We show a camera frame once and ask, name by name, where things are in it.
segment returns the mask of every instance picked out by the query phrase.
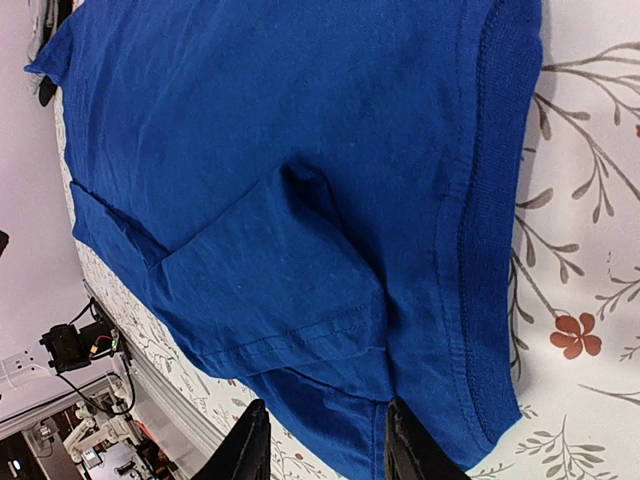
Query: red flower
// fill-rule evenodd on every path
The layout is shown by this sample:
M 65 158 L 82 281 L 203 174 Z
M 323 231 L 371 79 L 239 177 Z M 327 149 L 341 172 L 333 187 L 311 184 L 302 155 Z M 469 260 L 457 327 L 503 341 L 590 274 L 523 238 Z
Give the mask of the red flower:
M 563 333 L 553 332 L 550 337 L 551 343 L 558 348 L 564 348 L 564 356 L 569 360 L 580 356 L 583 348 L 595 357 L 602 348 L 600 337 L 589 335 L 595 324 L 596 319 L 590 313 L 580 315 L 580 323 L 569 315 L 562 315 L 556 318 L 556 328 Z

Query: flower petal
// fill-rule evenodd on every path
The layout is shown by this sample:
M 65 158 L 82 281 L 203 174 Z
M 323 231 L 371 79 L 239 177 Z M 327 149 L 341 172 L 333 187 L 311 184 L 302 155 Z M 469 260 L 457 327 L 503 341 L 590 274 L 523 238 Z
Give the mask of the flower petal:
M 582 334 L 586 335 L 587 333 L 591 333 L 591 330 L 593 330 L 593 327 L 596 325 L 596 319 L 590 313 L 582 313 L 580 314 L 580 323 L 584 327 Z
M 570 347 L 567 347 L 564 351 L 564 356 L 567 360 L 573 360 L 582 353 L 582 342 L 576 342 Z
M 559 332 L 553 332 L 549 337 L 549 340 L 551 340 L 551 343 L 558 348 L 567 348 L 579 341 L 576 337 L 570 337 Z
M 569 315 L 562 315 L 556 318 L 556 328 L 561 332 L 573 333 L 576 336 L 580 335 L 580 324 Z
M 595 335 L 587 335 L 584 337 L 584 347 L 589 355 L 595 357 L 602 350 L 602 340 Z

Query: white surface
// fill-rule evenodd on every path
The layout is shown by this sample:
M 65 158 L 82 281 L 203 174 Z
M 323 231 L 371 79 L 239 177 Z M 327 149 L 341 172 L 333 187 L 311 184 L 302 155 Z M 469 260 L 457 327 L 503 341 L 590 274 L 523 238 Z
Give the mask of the white surface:
M 631 0 L 546 4 L 545 64 L 556 66 L 542 74 L 540 109 L 531 109 L 514 227 L 513 315 L 505 319 L 524 418 L 470 474 L 476 480 L 640 478 L 639 17 Z M 578 63 L 557 65 L 570 61 Z M 60 118 L 58 131 L 63 137 Z M 116 320 L 228 431 L 251 392 L 199 374 L 113 273 L 86 247 L 79 251 L 87 280 Z M 557 320 L 582 314 L 586 324 L 594 316 L 593 327 Z M 562 334 L 557 327 L 579 328 L 565 341 L 586 343 L 591 354 L 566 358 L 552 343 Z M 338 476 L 282 427 L 273 432 L 276 478 Z
M 0 358 L 38 341 L 86 303 L 57 162 L 53 109 L 40 107 L 23 72 L 31 20 L 26 0 L 0 2 Z M 84 383 L 101 366 L 71 375 Z M 8 392 L 0 419 L 66 391 L 55 378 Z

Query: blue fabric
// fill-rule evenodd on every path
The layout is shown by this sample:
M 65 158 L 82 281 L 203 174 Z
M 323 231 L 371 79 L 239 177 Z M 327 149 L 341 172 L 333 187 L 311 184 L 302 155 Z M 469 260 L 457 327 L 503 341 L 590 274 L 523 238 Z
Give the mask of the blue fabric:
M 518 418 L 507 268 L 539 0 L 88 0 L 74 235 L 348 478 L 399 395 L 462 468 Z

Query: floral tablecloth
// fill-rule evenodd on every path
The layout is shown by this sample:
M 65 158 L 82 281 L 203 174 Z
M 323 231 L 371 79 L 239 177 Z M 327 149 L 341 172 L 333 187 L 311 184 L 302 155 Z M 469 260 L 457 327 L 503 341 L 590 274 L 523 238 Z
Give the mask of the floral tablecloth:
M 523 419 L 470 472 L 476 480 L 640 479 L 639 24 L 631 0 L 545 5 L 505 318 Z M 59 96 L 67 185 L 61 112 Z M 78 252 L 119 325 L 228 432 L 253 393 L 198 372 L 95 254 Z M 277 422 L 272 464 L 278 480 L 339 478 Z

